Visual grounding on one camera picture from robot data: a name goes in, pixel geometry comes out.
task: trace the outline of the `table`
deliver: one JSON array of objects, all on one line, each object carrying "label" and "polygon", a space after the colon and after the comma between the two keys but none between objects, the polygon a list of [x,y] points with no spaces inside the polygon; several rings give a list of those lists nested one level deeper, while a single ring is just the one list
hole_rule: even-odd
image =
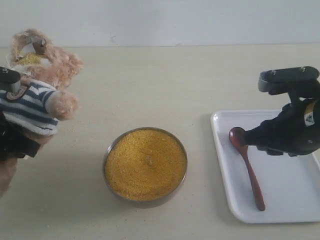
[{"label": "table", "polygon": [[[247,225],[226,202],[210,115],[279,109],[287,95],[258,90],[261,71],[320,67],[320,44],[73,48],[85,66],[69,90],[81,108],[36,158],[20,160],[0,199],[4,240],[318,240],[317,223]],[[1,64],[8,49],[0,49]],[[157,127],[188,154],[178,194],[135,209],[109,192],[103,156],[120,134]]]}]

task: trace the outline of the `sticker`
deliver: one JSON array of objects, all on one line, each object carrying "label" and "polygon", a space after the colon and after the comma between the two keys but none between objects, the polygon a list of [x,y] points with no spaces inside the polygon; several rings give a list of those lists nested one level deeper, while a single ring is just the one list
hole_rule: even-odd
[{"label": "sticker", "polygon": [[308,106],[306,106],[305,111],[304,111],[304,124],[307,127],[310,127],[315,124],[315,119],[314,119],[314,107],[316,105],[318,100],[310,103]]},{"label": "sticker", "polygon": [[26,91],[28,90],[28,86],[21,86],[19,91],[14,93],[14,92],[8,92],[6,94],[6,98],[10,101],[17,100],[21,98],[23,95],[25,95]]}]

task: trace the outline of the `plastic tray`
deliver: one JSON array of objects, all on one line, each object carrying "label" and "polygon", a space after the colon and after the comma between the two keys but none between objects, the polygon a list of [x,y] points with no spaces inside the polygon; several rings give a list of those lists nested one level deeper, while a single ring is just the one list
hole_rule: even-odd
[{"label": "plastic tray", "polygon": [[264,197],[265,211],[256,208],[244,161],[229,142],[229,130],[257,127],[278,110],[219,111],[211,116],[215,146],[231,212],[249,224],[320,221],[320,165],[314,154],[269,156],[255,146],[248,157]]}]

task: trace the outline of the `teddy bear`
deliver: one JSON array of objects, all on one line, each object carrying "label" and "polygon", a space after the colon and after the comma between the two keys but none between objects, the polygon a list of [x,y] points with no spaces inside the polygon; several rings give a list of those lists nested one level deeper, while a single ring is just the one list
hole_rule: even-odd
[{"label": "teddy bear", "polygon": [[[41,31],[30,28],[12,38],[7,69],[20,73],[18,92],[0,90],[0,110],[39,150],[58,131],[58,122],[74,118],[77,97],[66,90],[82,69],[74,53],[55,46]],[[8,190],[17,169],[17,156],[0,161],[0,197]]]}]

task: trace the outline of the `wooden spoon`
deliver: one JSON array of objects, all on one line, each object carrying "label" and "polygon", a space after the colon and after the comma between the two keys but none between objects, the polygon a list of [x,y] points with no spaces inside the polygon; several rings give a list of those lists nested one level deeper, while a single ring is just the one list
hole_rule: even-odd
[{"label": "wooden spoon", "polygon": [[241,127],[234,127],[229,132],[229,139],[231,144],[240,153],[240,155],[242,156],[245,162],[246,168],[248,170],[250,182],[251,182],[251,188],[253,191],[255,205],[260,211],[264,211],[266,210],[264,198],[262,196],[262,192],[261,192],[257,177],[255,175],[255,172],[248,159],[248,145],[245,144],[245,139],[244,139],[245,132],[246,131]]}]

